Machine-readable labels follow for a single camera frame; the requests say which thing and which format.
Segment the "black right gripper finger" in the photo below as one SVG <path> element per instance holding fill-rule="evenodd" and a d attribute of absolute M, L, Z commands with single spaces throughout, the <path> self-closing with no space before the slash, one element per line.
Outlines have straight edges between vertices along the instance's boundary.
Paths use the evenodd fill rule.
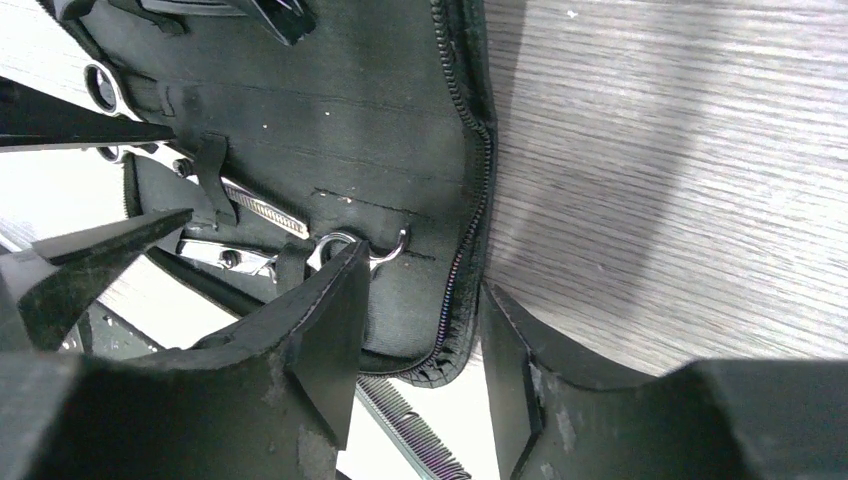
<path fill-rule="evenodd" d="M 57 350 L 107 287 L 192 216 L 191 209 L 157 211 L 3 254 L 1 350 Z"/>
<path fill-rule="evenodd" d="M 478 319 L 505 479 L 843 479 L 847 365 L 698 360 L 654 377 L 481 287 Z"/>
<path fill-rule="evenodd" d="M 27 152 L 168 141 L 164 125 L 111 117 L 1 79 L 1 151 Z"/>
<path fill-rule="evenodd" d="M 1 358 L 5 479 L 332 479 L 368 310 L 368 245 L 193 347 Z"/>

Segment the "silver hair scissors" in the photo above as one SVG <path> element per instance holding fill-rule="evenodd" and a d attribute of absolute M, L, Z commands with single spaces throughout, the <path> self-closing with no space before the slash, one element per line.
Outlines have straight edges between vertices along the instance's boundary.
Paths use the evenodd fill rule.
<path fill-rule="evenodd" d="M 136 122 L 142 120 L 131 108 L 123 82 L 111 65 L 91 60 L 83 68 L 83 76 L 87 93 L 101 113 Z M 216 133 L 203 134 L 200 148 L 194 154 L 166 141 L 96 149 L 103 159 L 113 164 L 122 163 L 132 155 L 148 158 L 177 177 L 199 186 L 210 201 L 218 224 L 236 226 L 238 216 L 234 206 L 239 205 L 299 239 L 308 239 L 310 232 L 305 219 L 221 173 L 228 150 L 227 138 Z"/>

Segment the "black comb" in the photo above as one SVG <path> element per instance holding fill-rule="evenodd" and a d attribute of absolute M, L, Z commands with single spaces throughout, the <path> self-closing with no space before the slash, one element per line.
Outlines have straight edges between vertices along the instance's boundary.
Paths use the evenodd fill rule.
<path fill-rule="evenodd" d="M 421 479 L 472 478 L 429 424 L 389 381 L 360 376 L 355 394 Z"/>

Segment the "silver thinning scissors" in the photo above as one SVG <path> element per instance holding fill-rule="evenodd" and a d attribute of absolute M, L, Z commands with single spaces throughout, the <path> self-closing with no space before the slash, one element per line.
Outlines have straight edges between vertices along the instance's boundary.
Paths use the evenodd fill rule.
<path fill-rule="evenodd" d="M 399 230 L 396 245 L 389 253 L 379 255 L 373 250 L 370 250 L 370 271 L 374 272 L 381 265 L 400 256 L 409 244 L 409 237 L 409 228 L 405 227 Z M 317 272 L 329 260 L 329 256 L 325 254 L 325 251 L 329 249 L 331 244 L 350 244 L 359 241 L 359 237 L 341 230 L 330 232 L 318 240 L 317 245 L 305 260 L 306 266 L 313 272 Z M 279 254 L 271 254 L 243 246 L 187 238 L 178 241 L 176 253 L 184 259 L 198 261 L 221 270 L 249 276 L 264 276 L 268 277 L 274 284 L 278 282 L 276 261 L 280 257 Z"/>

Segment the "black hair clip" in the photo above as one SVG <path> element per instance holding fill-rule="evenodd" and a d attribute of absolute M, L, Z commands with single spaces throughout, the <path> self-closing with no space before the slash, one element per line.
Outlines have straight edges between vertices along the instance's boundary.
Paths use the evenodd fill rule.
<path fill-rule="evenodd" d="M 312 33 L 317 16 L 304 1 L 41 1 L 83 43 L 157 44 L 190 33 L 189 17 L 249 18 L 285 46 Z"/>

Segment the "black tool pouch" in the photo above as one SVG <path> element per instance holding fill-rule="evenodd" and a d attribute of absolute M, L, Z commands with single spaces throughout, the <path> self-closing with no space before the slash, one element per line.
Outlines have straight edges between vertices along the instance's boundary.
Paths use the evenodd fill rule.
<path fill-rule="evenodd" d="M 189 17 L 157 44 L 83 43 L 142 120 L 196 153 L 227 138 L 221 173 L 307 221 L 299 239 L 234 206 L 218 224 L 197 185 L 140 156 L 118 163 L 129 214 L 193 208 L 188 239 L 279 254 L 280 290 L 318 240 L 344 231 L 385 255 L 374 271 L 361 371 L 422 388 L 453 381 L 476 329 L 497 128 L 480 1 L 304 1 L 315 30 L 285 46 L 249 18 Z"/>

